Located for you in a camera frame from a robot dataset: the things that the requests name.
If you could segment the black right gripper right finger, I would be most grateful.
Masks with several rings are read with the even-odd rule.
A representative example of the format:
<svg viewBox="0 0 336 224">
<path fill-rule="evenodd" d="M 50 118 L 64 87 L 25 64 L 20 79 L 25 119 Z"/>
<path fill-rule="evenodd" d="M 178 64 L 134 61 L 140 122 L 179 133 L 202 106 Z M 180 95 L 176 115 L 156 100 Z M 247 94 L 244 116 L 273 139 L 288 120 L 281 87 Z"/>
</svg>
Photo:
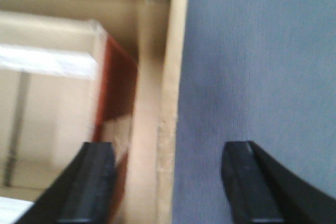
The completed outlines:
<svg viewBox="0 0 336 224">
<path fill-rule="evenodd" d="M 230 141 L 221 177 L 234 223 L 335 223 L 335 199 L 253 141 Z"/>
</svg>

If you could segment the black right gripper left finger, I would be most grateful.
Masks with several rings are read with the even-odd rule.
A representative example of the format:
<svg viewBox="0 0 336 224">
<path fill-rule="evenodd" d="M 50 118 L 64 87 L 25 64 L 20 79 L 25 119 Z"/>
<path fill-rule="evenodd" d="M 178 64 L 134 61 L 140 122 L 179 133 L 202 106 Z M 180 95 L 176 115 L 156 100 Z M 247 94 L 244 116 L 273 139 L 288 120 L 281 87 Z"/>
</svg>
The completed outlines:
<svg viewBox="0 0 336 224">
<path fill-rule="evenodd" d="M 16 223 L 107 223 L 116 180 L 111 143 L 85 142 Z"/>
</svg>

